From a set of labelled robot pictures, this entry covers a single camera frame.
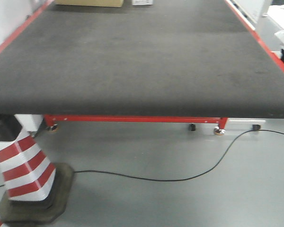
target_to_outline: table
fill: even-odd
[[[284,74],[222,0],[52,4],[0,55],[0,114],[284,118]]]

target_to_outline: red metal frame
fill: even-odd
[[[227,117],[165,117],[165,116],[109,116],[109,115],[44,115],[47,126],[51,127],[56,122],[174,122],[174,123],[212,123],[224,129]]]
[[[247,23],[246,21],[238,14],[238,12],[234,9],[234,6],[231,5],[229,2],[225,1],[226,4],[229,6],[229,8],[233,11],[233,13],[237,16],[237,18],[241,21],[241,23],[245,26],[245,28],[252,34],[252,36],[255,38],[255,40],[260,44],[260,46],[266,51],[266,53],[269,55],[269,57],[272,58],[272,60],[275,61],[275,63],[280,67],[280,69],[284,73],[284,63],[279,59],[279,57],[271,52],[271,50],[268,48],[268,46],[263,42],[263,40],[260,38],[260,36],[254,31]]]

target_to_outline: white box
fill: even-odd
[[[153,0],[132,0],[133,6],[153,5]]]

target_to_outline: red table edge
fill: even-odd
[[[268,46],[263,42],[263,40],[260,38],[260,36],[254,31],[248,23],[240,16],[238,11],[235,9],[235,6],[232,5],[229,1],[224,0],[225,3],[229,6],[229,8],[233,11],[233,13],[237,16],[237,18],[241,21],[241,23],[245,26],[245,28],[251,33],[251,35],[255,38],[255,40],[260,44],[260,46],[266,51],[266,53],[269,55],[272,60],[280,67],[280,69],[284,73],[284,63],[279,59],[279,57],[271,52],[271,50],[268,48]]]

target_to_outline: caster wheel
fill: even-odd
[[[36,136],[37,136],[37,132],[36,131],[30,131],[29,134],[30,134],[30,136],[32,138],[36,138]]]
[[[56,132],[58,130],[58,125],[54,124],[53,126],[49,127],[48,130],[50,132]]]
[[[188,129],[189,129],[190,131],[195,131],[195,124],[190,124],[189,127],[188,127]]]
[[[222,136],[222,135],[225,134],[225,130],[224,129],[220,129],[219,127],[215,127],[213,132],[217,136]]]
[[[260,130],[261,129],[261,125],[259,124],[253,124],[252,125],[252,130]]]

